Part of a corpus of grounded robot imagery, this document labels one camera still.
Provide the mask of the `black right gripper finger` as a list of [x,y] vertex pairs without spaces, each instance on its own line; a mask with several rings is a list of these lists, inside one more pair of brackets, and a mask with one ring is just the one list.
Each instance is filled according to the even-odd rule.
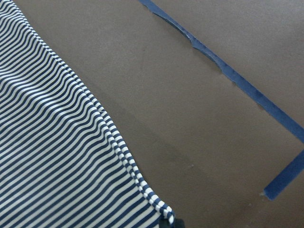
[[185,228],[183,219],[170,216],[169,218],[159,219],[159,228]]

